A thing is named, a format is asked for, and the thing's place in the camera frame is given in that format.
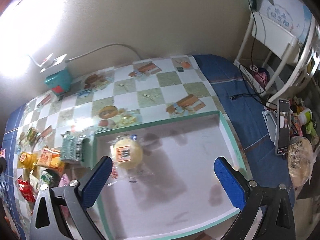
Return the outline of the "small green candy pack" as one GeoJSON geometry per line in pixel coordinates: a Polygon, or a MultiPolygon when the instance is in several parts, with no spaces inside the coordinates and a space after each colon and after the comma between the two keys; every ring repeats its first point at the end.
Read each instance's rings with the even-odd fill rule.
{"type": "Polygon", "coordinates": [[[35,129],[34,127],[29,128],[27,132],[27,140],[29,141],[30,144],[34,143],[34,141],[37,138],[37,135],[38,135],[37,129],[35,129]]]}

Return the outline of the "red flower snack pack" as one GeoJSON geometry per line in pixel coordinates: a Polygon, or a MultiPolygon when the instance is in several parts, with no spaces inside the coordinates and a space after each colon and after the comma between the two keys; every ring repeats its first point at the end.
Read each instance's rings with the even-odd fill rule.
{"type": "Polygon", "coordinates": [[[33,193],[33,187],[30,185],[29,181],[18,178],[17,185],[22,197],[26,201],[34,203],[35,197],[33,193]]]}

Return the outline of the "teal cube device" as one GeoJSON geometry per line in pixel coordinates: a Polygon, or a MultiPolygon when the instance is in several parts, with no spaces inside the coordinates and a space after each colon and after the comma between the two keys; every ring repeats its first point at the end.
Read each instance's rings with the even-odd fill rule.
{"type": "Polygon", "coordinates": [[[70,90],[72,77],[68,69],[63,69],[55,74],[46,77],[44,83],[57,96],[67,93],[70,90]]]}

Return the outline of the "round bun clear wrapper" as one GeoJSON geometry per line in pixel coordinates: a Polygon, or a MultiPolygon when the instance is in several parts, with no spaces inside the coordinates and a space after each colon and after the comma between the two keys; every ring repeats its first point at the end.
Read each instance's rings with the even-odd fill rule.
{"type": "Polygon", "coordinates": [[[121,180],[136,182],[153,175],[143,160],[143,148],[136,134],[123,134],[110,143],[111,183],[121,180]]]}

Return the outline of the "yellow cake clear wrapper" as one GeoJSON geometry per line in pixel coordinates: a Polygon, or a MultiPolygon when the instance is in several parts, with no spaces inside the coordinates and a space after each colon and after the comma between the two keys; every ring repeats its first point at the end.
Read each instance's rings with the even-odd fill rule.
{"type": "Polygon", "coordinates": [[[33,169],[37,163],[37,154],[22,152],[18,158],[18,168],[33,169]]]}

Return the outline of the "bagged flatbread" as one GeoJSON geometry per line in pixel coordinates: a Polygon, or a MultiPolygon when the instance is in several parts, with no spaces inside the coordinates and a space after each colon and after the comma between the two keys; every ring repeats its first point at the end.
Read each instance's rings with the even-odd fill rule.
{"type": "Polygon", "coordinates": [[[295,136],[290,140],[287,166],[294,188],[310,182],[316,155],[311,142],[305,137],[295,136]]]}

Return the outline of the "orange cracker pack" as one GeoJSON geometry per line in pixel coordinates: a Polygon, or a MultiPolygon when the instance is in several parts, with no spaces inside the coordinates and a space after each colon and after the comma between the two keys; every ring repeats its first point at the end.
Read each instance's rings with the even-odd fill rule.
{"type": "Polygon", "coordinates": [[[60,151],[44,147],[36,163],[37,166],[44,167],[62,175],[65,163],[60,158],[60,151]]]}

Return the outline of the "teal green snack pack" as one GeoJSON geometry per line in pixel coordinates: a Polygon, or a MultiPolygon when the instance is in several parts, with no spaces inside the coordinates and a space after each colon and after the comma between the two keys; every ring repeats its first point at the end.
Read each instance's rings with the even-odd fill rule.
{"type": "Polygon", "coordinates": [[[62,137],[60,151],[61,161],[69,164],[80,164],[85,160],[86,146],[89,138],[84,134],[66,132],[62,137]]]}

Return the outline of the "blue plaid cloth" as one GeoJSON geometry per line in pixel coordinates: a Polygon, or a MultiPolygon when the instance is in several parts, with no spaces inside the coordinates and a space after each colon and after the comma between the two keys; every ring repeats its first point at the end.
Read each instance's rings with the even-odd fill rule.
{"type": "Polygon", "coordinates": [[[240,70],[220,56],[208,54],[195,55],[194,58],[237,133],[253,179],[265,187],[285,184],[293,204],[295,190],[287,161],[275,154],[275,146],[262,115],[264,107],[258,98],[250,96],[253,90],[243,80],[240,70]]]}

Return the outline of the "black smartphone on stand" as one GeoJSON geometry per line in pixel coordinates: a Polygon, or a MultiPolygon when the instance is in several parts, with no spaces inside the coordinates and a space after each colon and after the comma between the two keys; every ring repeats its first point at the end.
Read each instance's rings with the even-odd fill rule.
{"type": "Polygon", "coordinates": [[[278,99],[276,138],[274,141],[276,155],[285,155],[289,149],[290,125],[290,102],[286,99],[278,99]]]}

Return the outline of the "checkered picture tablecloth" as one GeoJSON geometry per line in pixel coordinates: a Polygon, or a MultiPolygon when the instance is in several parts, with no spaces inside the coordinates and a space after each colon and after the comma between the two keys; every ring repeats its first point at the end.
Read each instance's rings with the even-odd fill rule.
{"type": "Polygon", "coordinates": [[[25,137],[29,128],[49,130],[35,152],[43,146],[58,149],[65,131],[93,133],[171,118],[167,107],[189,95],[191,105],[174,116],[222,110],[195,57],[182,55],[102,69],[76,78],[62,99],[46,92],[13,111],[2,144],[8,163],[3,178],[12,225],[20,239],[28,239],[31,217],[31,208],[16,187],[17,178],[25,173],[18,157],[30,149],[25,137]]]}

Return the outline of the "green white milk carton pack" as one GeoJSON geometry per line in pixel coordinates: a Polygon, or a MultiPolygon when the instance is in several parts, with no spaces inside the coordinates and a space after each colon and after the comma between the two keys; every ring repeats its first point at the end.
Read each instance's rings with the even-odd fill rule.
{"type": "Polygon", "coordinates": [[[47,184],[50,187],[58,187],[60,182],[60,177],[55,171],[50,169],[45,169],[41,173],[40,182],[41,184],[47,184]]]}

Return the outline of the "white metal shelf rack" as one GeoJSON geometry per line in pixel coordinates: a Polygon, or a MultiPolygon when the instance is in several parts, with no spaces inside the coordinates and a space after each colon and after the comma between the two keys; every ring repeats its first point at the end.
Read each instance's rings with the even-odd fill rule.
{"type": "Polygon", "coordinates": [[[319,70],[319,17],[311,0],[248,0],[249,23],[234,64],[249,96],[273,109],[302,91],[319,70]]]}

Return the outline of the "teal shallow box tray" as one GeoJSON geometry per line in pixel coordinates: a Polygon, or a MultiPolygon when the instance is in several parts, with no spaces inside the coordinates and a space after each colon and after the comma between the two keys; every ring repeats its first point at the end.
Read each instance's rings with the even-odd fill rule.
{"type": "Polygon", "coordinates": [[[230,126],[220,111],[167,119],[97,134],[94,161],[113,143],[135,135],[143,160],[109,179],[97,206],[109,239],[175,239],[236,216],[215,172],[225,157],[246,172],[230,126]]]}

